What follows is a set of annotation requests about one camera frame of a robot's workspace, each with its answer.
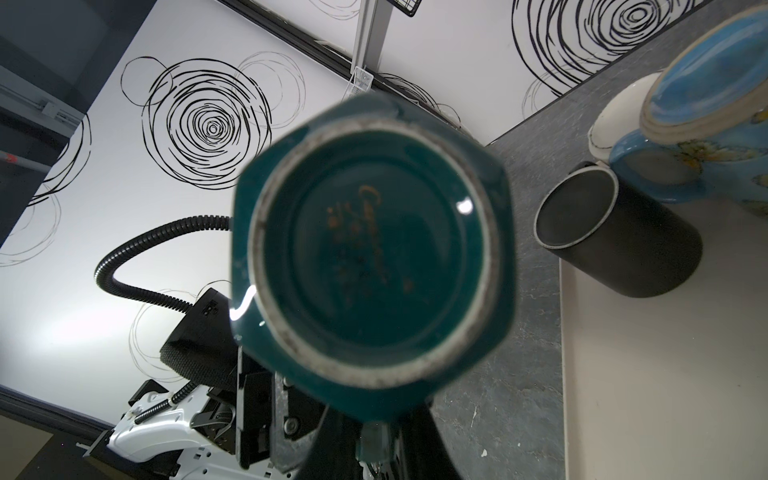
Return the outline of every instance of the teal mug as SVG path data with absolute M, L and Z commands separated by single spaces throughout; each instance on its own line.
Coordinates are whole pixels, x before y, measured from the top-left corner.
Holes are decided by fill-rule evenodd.
M 611 168 L 656 200 L 720 195 L 768 218 L 768 7 L 747 10 L 680 54 L 656 80 L 641 129 L 611 150 Z M 668 159 L 695 178 L 665 184 L 634 166 Z
M 395 420 L 509 331 L 511 212 L 480 145 L 408 101 L 355 96 L 240 175 L 235 340 L 333 408 Z

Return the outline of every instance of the black swirl pattern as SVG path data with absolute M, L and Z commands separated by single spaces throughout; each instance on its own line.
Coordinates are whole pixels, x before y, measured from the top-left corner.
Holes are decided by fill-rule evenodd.
M 138 78 L 147 70 L 141 64 L 156 68 L 159 63 L 136 58 L 121 76 L 126 98 L 142 107 L 147 152 L 176 180 L 205 190 L 233 187 L 238 167 L 272 140 L 266 95 L 234 66 L 193 58 L 165 68 L 138 98 L 131 85 L 147 83 Z
M 47 200 L 71 184 L 83 171 L 91 158 L 91 119 L 83 117 L 77 130 L 58 155 L 56 163 L 46 175 L 38 192 L 30 199 L 28 207 Z
M 559 97 L 701 2 L 515 0 L 512 36 L 535 83 Z

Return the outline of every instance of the black frame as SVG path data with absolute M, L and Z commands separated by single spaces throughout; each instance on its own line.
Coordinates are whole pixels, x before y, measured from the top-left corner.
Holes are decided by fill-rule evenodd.
M 114 425 L 0 386 L 0 414 L 48 433 L 67 433 L 86 442 Z
M 218 0 L 219 3 L 226 5 L 235 12 L 239 13 L 243 17 L 247 18 L 251 22 L 259 25 L 270 34 L 275 35 L 280 40 L 286 42 L 288 45 L 294 47 L 296 50 L 301 51 L 308 57 L 320 63 L 322 66 L 328 68 L 333 73 L 339 75 L 344 80 L 349 80 L 352 76 L 350 74 L 352 70 L 352 59 L 347 57 L 341 52 L 338 52 L 331 47 L 321 45 L 317 38 L 309 35 L 304 30 L 297 28 L 287 20 L 275 15 L 274 13 L 266 10 L 264 7 L 257 5 L 249 0 Z M 389 94 L 398 95 L 406 100 L 417 104 L 430 114 L 444 121 L 451 127 L 456 126 L 442 116 L 440 112 L 430 107 L 427 104 L 423 104 L 420 101 L 404 95 L 400 89 L 392 82 L 384 78 L 382 75 L 373 73 L 373 82 L 371 88 L 384 91 Z
M 416 15 L 416 9 L 422 4 L 422 0 L 387 0 L 404 14 L 412 17 Z

